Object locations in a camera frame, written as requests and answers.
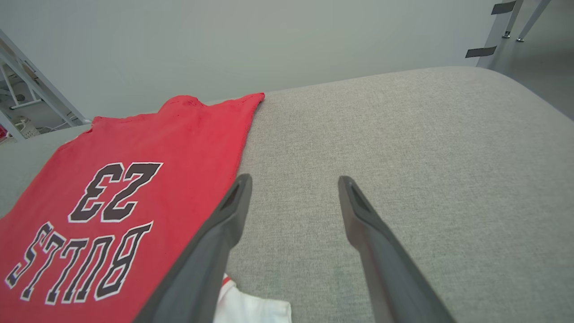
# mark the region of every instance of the white cloth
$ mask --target white cloth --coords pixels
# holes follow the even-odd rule
[[[225,274],[214,323],[291,323],[291,304],[244,294]]]

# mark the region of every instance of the gray cushion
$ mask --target gray cushion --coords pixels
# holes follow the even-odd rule
[[[0,148],[0,214],[84,131]],[[339,175],[352,176],[460,322],[574,316],[574,123],[489,70],[441,67],[267,93],[227,272],[293,322],[369,322]],[[17,185],[9,186],[19,178]]]

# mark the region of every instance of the printed number 23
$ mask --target printed number 23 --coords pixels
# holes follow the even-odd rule
[[[132,181],[125,189],[117,193],[112,201],[102,211],[102,222],[120,222],[128,217],[133,212],[137,201],[125,202],[125,205],[118,206],[120,202],[124,202],[128,197],[132,196],[140,187],[149,183],[160,169],[163,163],[132,163],[130,167],[124,172],[122,163],[113,163],[105,165],[100,168],[94,175],[93,180],[86,186],[84,195],[78,201],[74,211],[68,215],[69,222],[88,222],[94,217],[105,202],[94,202],[88,208],[89,201],[98,200],[100,195],[105,191],[106,187],[102,185],[105,177],[109,178],[110,183],[118,183],[121,181]]]

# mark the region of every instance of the white wall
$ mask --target white wall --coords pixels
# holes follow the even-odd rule
[[[1,0],[0,29],[86,117],[474,66],[500,0]]]

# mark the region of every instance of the red object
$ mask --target red object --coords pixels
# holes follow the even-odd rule
[[[4,127],[2,127],[0,125],[0,139],[6,137],[6,134],[8,133],[8,131],[6,131],[6,129],[4,129]]]
[[[131,322],[233,183],[264,97],[174,97],[58,148],[0,220],[2,321]]]

